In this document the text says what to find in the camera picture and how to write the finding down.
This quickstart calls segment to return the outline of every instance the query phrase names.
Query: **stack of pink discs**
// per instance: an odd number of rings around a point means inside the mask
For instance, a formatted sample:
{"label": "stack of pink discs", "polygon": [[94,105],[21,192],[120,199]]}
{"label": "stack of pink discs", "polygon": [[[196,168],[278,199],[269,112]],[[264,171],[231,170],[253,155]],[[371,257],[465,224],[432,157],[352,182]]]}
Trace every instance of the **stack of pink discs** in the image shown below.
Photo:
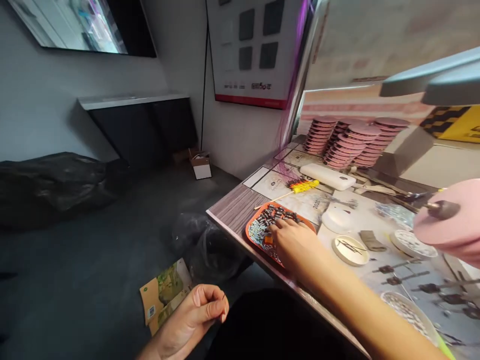
{"label": "stack of pink discs", "polygon": [[335,128],[333,129],[333,132],[331,133],[330,139],[328,139],[328,142],[326,143],[325,151],[328,151],[332,147],[334,142],[338,140],[340,134],[343,134],[345,131],[347,131],[349,125],[361,122],[361,120],[353,118],[343,118],[338,120]]}
{"label": "stack of pink discs", "polygon": [[309,154],[323,154],[337,121],[336,118],[331,116],[314,118],[303,145],[305,151]]}
{"label": "stack of pink discs", "polygon": [[344,133],[337,136],[337,140],[325,154],[323,160],[330,168],[345,169],[380,133],[381,131],[376,127],[363,123],[349,125]]}
{"label": "stack of pink discs", "polygon": [[385,151],[388,145],[395,137],[409,126],[409,122],[391,117],[378,117],[373,122],[373,126],[380,129],[378,138],[369,143],[365,150],[355,159],[355,164],[361,168],[371,168],[380,155]]}

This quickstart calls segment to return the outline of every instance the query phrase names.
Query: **wall-mounted tv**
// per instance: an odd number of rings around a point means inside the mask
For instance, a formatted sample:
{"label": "wall-mounted tv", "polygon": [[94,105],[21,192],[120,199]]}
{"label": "wall-mounted tv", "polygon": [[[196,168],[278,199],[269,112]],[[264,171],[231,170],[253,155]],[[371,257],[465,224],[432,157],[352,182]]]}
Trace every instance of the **wall-mounted tv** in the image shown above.
{"label": "wall-mounted tv", "polygon": [[44,48],[155,58],[140,0],[8,0]]}

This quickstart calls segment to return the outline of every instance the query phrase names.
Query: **hand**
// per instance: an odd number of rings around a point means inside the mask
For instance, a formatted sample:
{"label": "hand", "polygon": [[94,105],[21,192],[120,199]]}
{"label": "hand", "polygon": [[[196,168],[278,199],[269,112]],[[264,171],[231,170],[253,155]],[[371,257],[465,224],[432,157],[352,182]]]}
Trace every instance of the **hand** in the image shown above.
{"label": "hand", "polygon": [[148,343],[139,359],[185,359],[219,320],[229,313],[225,293],[215,285],[197,285]]}
{"label": "hand", "polygon": [[320,240],[303,222],[279,219],[269,230],[282,264],[298,276],[311,273],[315,264],[331,258]]}

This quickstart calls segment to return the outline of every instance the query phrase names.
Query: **gray floor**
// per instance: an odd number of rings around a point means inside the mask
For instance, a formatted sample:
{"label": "gray floor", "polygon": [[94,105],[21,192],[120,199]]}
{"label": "gray floor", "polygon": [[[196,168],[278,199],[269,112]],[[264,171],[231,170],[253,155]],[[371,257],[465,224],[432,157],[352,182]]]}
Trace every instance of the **gray floor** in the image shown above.
{"label": "gray floor", "polygon": [[[150,339],[139,288],[176,257],[172,223],[202,213],[239,180],[213,168],[195,180],[188,163],[150,176],[111,206],[45,230],[0,233],[1,359],[133,359]],[[230,302],[273,287],[250,266],[222,287]],[[207,339],[190,357],[200,359]]]}

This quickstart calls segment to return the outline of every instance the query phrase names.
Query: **barcode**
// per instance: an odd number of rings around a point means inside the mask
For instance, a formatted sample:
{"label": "barcode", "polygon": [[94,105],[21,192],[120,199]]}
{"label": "barcode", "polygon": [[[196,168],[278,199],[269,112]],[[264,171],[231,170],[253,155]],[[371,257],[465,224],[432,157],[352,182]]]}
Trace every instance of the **barcode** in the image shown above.
{"label": "barcode", "polygon": [[148,318],[150,319],[154,314],[155,314],[155,305],[153,305],[153,306],[148,310]]}

